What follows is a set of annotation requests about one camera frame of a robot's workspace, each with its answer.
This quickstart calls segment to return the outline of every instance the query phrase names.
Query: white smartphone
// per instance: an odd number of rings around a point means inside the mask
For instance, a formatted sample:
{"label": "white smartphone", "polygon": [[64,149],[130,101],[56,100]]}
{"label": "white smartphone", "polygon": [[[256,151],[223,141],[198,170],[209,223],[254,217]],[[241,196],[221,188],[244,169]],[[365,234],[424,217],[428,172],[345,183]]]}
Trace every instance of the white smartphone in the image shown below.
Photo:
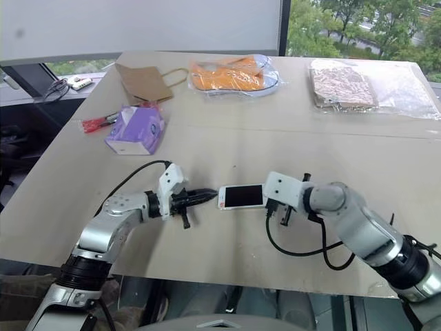
{"label": "white smartphone", "polygon": [[262,208],[267,200],[263,196],[263,184],[227,185],[218,193],[218,207],[222,210]]}

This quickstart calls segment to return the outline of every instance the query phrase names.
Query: tissue box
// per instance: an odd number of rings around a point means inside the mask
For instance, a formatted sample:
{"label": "tissue box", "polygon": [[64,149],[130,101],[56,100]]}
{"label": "tissue box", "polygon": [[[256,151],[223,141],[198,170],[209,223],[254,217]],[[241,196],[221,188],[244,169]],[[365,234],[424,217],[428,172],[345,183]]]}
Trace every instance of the tissue box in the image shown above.
{"label": "tissue box", "polygon": [[156,107],[123,106],[105,142],[124,155],[150,155],[158,147],[164,120]]}

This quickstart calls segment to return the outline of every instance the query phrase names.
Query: smartphone screen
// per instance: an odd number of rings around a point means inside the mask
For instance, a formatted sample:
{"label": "smartphone screen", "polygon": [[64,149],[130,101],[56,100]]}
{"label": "smartphone screen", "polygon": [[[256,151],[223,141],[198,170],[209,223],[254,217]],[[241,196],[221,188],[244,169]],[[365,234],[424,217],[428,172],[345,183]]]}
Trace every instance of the smartphone screen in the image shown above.
{"label": "smartphone screen", "polygon": [[262,185],[233,186],[225,188],[225,207],[262,205]]}

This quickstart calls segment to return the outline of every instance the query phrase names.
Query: table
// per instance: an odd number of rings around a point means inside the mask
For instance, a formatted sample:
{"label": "table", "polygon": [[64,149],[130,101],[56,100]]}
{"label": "table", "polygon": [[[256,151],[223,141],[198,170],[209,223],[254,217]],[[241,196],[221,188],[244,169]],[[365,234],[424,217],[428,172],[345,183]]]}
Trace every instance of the table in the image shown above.
{"label": "table", "polygon": [[[125,52],[127,66],[161,72],[192,59],[219,55]],[[425,243],[439,242],[441,123],[375,114],[321,114],[314,110],[307,68],[311,59],[275,57],[286,84],[262,98],[210,99],[180,84],[161,104],[165,135],[153,156],[113,153],[103,142],[109,128],[83,134],[79,120],[116,112],[127,102],[112,68],[65,125],[1,214],[0,256],[60,266],[105,196],[133,169],[171,159],[188,188],[260,183],[275,170],[312,181],[343,181],[369,206]],[[122,192],[156,189],[163,168],[153,165]],[[346,270],[328,269],[321,255],[295,258],[272,248],[264,210],[220,211],[216,200],[192,208],[192,227],[176,217],[153,219],[129,237],[112,272],[139,277],[230,283],[308,292],[394,297],[387,282],[357,259]],[[328,242],[337,241],[328,227]],[[291,217],[288,228],[271,219],[275,240],[287,250],[320,247],[320,228]],[[346,261],[346,248],[330,259]]]}

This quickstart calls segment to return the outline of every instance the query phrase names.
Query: window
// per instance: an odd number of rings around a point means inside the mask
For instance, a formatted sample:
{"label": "window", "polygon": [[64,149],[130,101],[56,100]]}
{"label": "window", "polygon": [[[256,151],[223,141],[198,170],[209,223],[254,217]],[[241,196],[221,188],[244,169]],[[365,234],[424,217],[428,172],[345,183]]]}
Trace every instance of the window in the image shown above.
{"label": "window", "polygon": [[441,1],[291,0],[286,55],[412,61],[441,83]]}
{"label": "window", "polygon": [[46,63],[56,76],[68,76],[72,74],[89,74],[106,72],[116,59],[63,61]]}

